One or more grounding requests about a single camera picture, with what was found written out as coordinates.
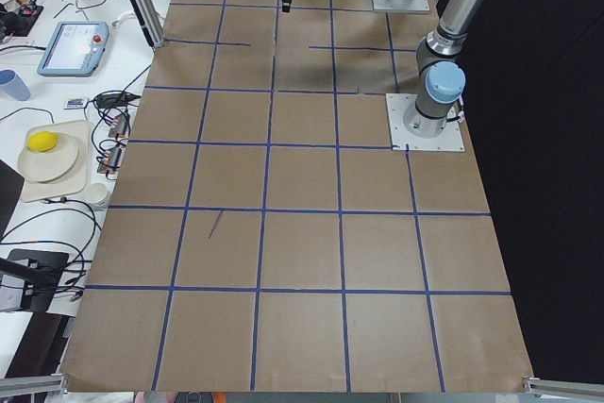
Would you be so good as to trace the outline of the teach pendant tablet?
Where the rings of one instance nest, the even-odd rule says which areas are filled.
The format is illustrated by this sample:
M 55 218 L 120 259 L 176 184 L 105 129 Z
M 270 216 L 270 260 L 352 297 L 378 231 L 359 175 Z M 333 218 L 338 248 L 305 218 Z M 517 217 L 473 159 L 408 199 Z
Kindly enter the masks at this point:
M 90 76 L 109 39 L 105 22 L 59 22 L 37 68 L 40 76 Z

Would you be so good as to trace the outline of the beige tray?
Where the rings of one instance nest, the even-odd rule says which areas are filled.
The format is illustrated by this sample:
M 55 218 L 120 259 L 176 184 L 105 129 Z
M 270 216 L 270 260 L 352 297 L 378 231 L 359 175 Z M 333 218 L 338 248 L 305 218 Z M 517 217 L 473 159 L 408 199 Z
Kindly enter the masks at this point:
M 58 143 L 50 150 L 29 147 L 29 139 L 53 133 Z M 20 195 L 23 202 L 62 197 L 82 192 L 90 180 L 91 124 L 74 120 L 30 128 L 17 159 L 17 171 L 25 179 Z

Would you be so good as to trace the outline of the yellow lemon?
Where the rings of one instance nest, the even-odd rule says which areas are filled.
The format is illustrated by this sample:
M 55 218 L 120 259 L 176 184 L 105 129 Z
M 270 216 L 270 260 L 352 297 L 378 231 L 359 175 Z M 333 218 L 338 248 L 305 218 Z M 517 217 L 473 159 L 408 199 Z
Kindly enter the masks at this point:
M 53 150 L 59 143 L 59 135 L 51 131 L 40 131 L 32 134 L 26 143 L 26 147 L 33 152 L 45 153 Z

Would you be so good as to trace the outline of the blue plastic cup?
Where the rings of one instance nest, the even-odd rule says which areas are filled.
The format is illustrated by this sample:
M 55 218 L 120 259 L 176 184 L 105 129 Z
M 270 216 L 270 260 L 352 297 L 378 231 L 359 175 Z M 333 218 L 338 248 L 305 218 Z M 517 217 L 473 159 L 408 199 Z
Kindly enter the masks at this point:
M 27 101 L 31 96 L 29 88 L 12 69 L 0 71 L 0 86 L 5 94 L 18 101 Z

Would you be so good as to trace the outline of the beige plate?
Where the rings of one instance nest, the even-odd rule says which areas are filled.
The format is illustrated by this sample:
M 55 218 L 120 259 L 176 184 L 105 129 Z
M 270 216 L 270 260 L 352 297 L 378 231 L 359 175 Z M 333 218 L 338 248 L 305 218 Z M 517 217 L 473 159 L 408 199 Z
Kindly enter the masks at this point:
M 17 170 L 29 181 L 47 182 L 65 175 L 75 165 L 77 157 L 77 139 L 59 134 L 59 143 L 51 151 L 38 153 L 25 147 L 17 159 Z

